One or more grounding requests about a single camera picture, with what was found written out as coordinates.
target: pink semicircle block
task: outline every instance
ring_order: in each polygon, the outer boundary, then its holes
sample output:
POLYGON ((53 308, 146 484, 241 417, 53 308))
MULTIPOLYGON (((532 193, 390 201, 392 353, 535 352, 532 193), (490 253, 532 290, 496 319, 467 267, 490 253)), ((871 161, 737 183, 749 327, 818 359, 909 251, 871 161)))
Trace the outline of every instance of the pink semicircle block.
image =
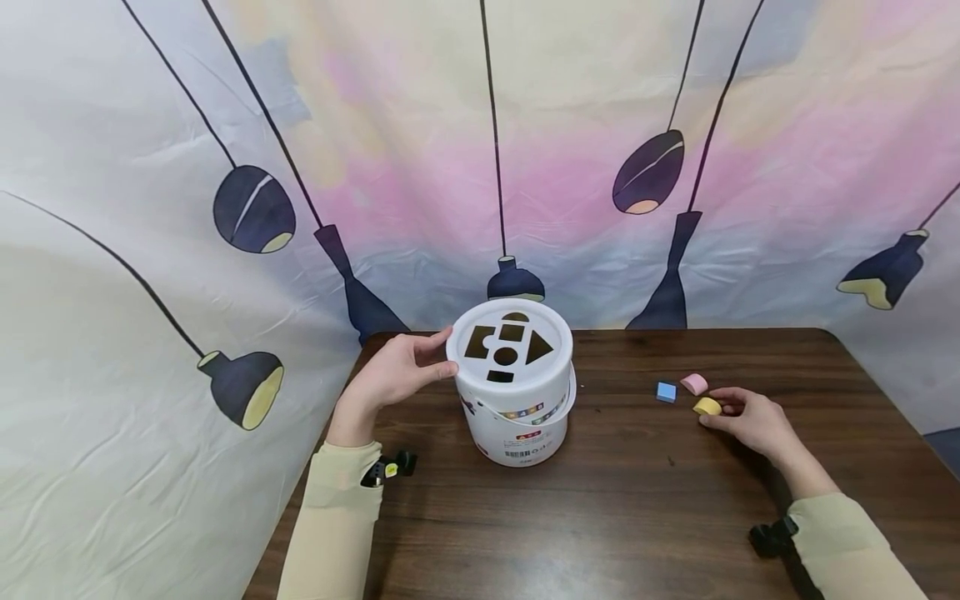
POLYGON ((698 373, 692 373, 687 375, 680 380, 681 385, 683 385, 688 392, 695 396, 699 396, 707 390, 707 380, 698 373))

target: pendant lamp illustration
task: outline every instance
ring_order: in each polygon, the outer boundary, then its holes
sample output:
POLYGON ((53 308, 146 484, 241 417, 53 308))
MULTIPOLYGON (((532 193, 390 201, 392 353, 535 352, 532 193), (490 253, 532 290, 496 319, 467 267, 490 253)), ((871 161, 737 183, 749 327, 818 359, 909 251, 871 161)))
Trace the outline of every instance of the pendant lamp illustration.
MULTIPOLYGON (((194 99, 189 88, 144 27, 128 1, 120 1, 123 2, 140 31, 150 41, 154 50, 166 65, 167 70, 190 100, 193 108, 200 114, 206 128, 217 141, 232 166, 232 170, 220 184, 213 200, 213 222, 221 237, 237 250, 244 252, 276 252, 285 247, 296 232, 297 220, 290 197, 283 186, 260 167, 237 165, 230 155, 227 145, 216 133, 200 104, 194 99)), ((350 324, 360 334, 360 343, 366 343, 370 336, 378 331, 409 331, 410 329, 403 324, 403 321, 394 314, 390 307, 353 275, 349 266, 347 251, 344 249, 337 227, 335 225, 324 225, 321 221, 320 215, 313 204, 313 199, 300 176, 300 170, 297 168, 297 164, 294 162, 290 150, 276 126, 273 115, 253 83, 246 65, 240 59, 240 54, 234 47, 213 7, 205 0, 203 0, 203 4, 221 39, 226 44, 240 74, 250 88, 253 98, 263 112, 263 116, 270 126, 287 163, 290 165, 294 178, 300 187, 300 192, 310 208, 310 213, 317 222, 314 237, 324 248, 327 255, 330 256, 331 261, 337 267, 337 271, 344 278, 350 324)))
POLYGON ((686 72, 690 68, 690 57, 700 29, 700 17, 704 13, 704 3, 700 0, 697 16, 693 20, 693 33, 686 50, 684 73, 680 77, 680 87, 673 100, 673 110, 666 132, 647 140, 627 158, 613 180, 613 205, 620 212, 641 215, 656 210, 673 191, 684 166, 684 135, 673 129, 673 119, 677 115, 677 105, 684 92, 686 72))
POLYGON ((240 358, 230 359, 220 350, 204 352, 183 330, 183 327, 174 318, 173 313, 157 295, 153 286, 122 256, 84 229, 61 216, 29 200, 19 196, 14 197, 74 229, 120 263, 120 266, 127 270, 144 289, 150 300, 156 304, 170 326, 177 331, 183 341, 200 358, 197 369, 210 377, 210 393, 213 395, 213 401, 220 412, 247 431, 255 429, 263 422, 274 405, 276 395, 280 391, 280 383, 283 381, 283 364, 276 356, 269 352, 252 352, 240 358))
POLYGON ((213 200, 213 222, 217 231, 228 244, 243 252, 265 254, 282 249, 297 230, 297 217, 290 197, 279 182, 263 169, 237 164, 200 103, 190 93, 190 89, 133 11, 128 0, 120 1, 140 32, 154 47, 230 163, 230 172, 220 184, 213 200))
POLYGON ((490 91, 490 115, 493 122, 493 161, 496 165, 496 197, 500 207, 500 249, 502 250, 502 255, 497 259, 499 271, 487 283, 487 300, 524 298, 542 302, 546 298, 543 282, 526 269, 518 268, 516 258, 507 254, 507 230, 503 222, 503 181, 500 177, 500 134, 496 124, 496 99, 493 94, 493 68, 485 0, 480 0, 480 23, 483 27, 484 56, 487 59, 487 88, 490 91))
POLYGON ((760 9, 763 8, 763 2, 764 0, 759 0, 756 5, 754 15, 750 19, 747 31, 744 33, 743 39, 740 40, 740 46, 736 51, 736 56, 733 58, 730 75, 727 78, 723 91, 720 92, 720 98, 717 100, 716 110, 713 112, 713 120, 710 122, 707 139, 704 142, 704 152, 700 157, 700 165, 697 168, 697 177, 693 183, 693 191, 690 193, 690 204, 687 206, 686 212, 677 215, 677 222, 673 231, 673 241, 670 245, 670 253, 667 255, 666 274, 663 276, 660 285, 657 286, 657 290, 654 291, 653 296, 647 301, 647 305, 643 311, 627 324, 627 329, 686 329, 687 327, 686 294, 684 292, 684 283, 680 278, 680 263, 684 258, 684 253, 690 243, 690 238, 693 237, 693 232, 696 230, 697 225, 700 223, 700 218, 703 216, 703 213, 694 210, 693 206, 697 201, 697 192, 700 191, 700 181, 704 174, 704 167, 707 165, 710 144, 713 141, 713 134, 716 131, 717 122, 720 119, 720 112, 723 110, 724 100, 727 98, 727 93, 730 91, 733 79, 736 77, 736 69, 740 64, 740 58, 743 56, 743 50, 747 47, 747 39, 750 37, 750 32, 754 28, 756 17, 760 14, 760 9))
POLYGON ((297 180, 297 184, 300 187, 300 192, 303 194, 303 198, 306 200, 307 206, 310 208, 310 214, 313 215, 314 220, 317 222, 317 230, 314 231, 313 234, 314 238, 320 244, 321 248, 324 249, 326 255, 330 257, 330 261, 333 262, 333 265, 336 267, 337 271, 344 278, 344 291, 347 296, 347 310, 350 324, 352 324, 353 328, 356 329, 357 333, 360 334, 360 344, 365 344, 370 336, 380 331, 409 332, 410 328, 400 320, 394 311, 392 311, 383 300, 374 294, 370 288, 364 285, 363 282, 357 279, 354 275, 353 270, 350 267, 347 250, 344 248, 343 241, 340 238, 340 231, 337 229, 336 225, 324 225, 323 221, 321 221, 320 214, 317 212, 317 208, 313 204, 313 199, 310 196, 310 192, 307 190, 306 184, 303 182, 303 177, 300 175, 300 169, 297 168, 297 163, 290 154, 290 149, 287 147, 286 141, 283 139, 283 135, 280 133, 280 129, 276 126, 276 122, 274 121, 273 115, 270 113, 270 109, 267 108, 266 103, 263 101, 263 97, 256 88, 256 84, 253 82, 253 77, 251 77, 246 65, 240 59, 240 53, 237 52, 236 47, 233 45, 233 41, 227 34, 227 30, 224 28, 223 23, 220 22, 220 18, 217 16, 216 11, 214 11, 213 7, 210 6, 209 1, 201 1, 204 4, 204 8, 206 8, 206 12, 210 16, 210 20, 213 22, 214 27, 216 27, 217 32, 220 34, 220 38, 223 40, 230 52, 230 55, 233 57, 233 61, 237 65, 237 69, 239 69, 240 74, 247 83, 247 87, 250 89, 253 98, 256 100, 257 105, 263 112, 263 116, 267 121, 267 125, 270 126, 270 130, 273 132, 274 138, 276 138, 276 143, 283 152, 283 155, 287 160, 287 164, 290 165, 290 170, 293 172, 294 178, 297 180))
POLYGON ((953 186, 947 195, 934 207, 920 226, 900 236, 897 243, 853 267, 837 285, 837 291, 845 294, 862 294, 867 304, 878 310, 893 310, 907 286, 924 267, 920 256, 922 246, 930 234, 926 224, 960 189, 953 186))

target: table surface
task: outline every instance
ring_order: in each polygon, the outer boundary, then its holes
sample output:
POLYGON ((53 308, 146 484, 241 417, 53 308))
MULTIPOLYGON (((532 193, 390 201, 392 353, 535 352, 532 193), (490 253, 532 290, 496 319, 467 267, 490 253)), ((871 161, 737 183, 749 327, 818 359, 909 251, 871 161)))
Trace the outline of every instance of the table surface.
MULTIPOLYGON (((359 370, 388 339, 364 348, 359 370)), ((960 598, 960 484, 844 347, 817 329, 577 331, 569 433, 541 465, 474 447, 452 383, 381 413, 386 452, 420 456, 391 481, 367 597, 811 597, 793 561, 758 558, 746 534, 789 498, 769 465, 698 425, 694 398, 658 381, 699 372, 780 402, 839 486, 873 516, 931 598, 960 598)), ((301 479, 245 598, 276 597, 301 479)))

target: sleeve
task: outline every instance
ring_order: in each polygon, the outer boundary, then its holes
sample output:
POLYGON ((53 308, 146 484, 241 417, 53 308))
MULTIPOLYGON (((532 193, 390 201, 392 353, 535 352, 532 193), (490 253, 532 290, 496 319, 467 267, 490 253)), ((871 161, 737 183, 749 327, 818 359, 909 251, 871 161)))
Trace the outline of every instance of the sleeve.
POLYGON ((383 488, 360 479, 380 458, 380 444, 314 454, 283 564, 277 600, 359 600, 367 578, 373 524, 383 488))
POLYGON ((788 514, 797 554, 825 600, 925 600, 883 534, 842 493, 799 500, 788 514))

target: black clamp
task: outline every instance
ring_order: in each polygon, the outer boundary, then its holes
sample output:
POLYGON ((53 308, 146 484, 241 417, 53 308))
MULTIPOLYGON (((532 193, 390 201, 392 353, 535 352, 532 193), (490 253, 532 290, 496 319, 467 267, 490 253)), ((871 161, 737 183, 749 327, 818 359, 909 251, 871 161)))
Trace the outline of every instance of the black clamp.
POLYGON ((379 488, 391 477, 413 475, 415 468, 417 468, 417 455, 406 450, 400 450, 396 458, 381 455, 360 480, 360 485, 364 488, 379 488))
POLYGON ((800 531, 797 523, 785 516, 773 525, 750 528, 750 544, 760 558, 775 559, 793 550, 793 537, 800 531))

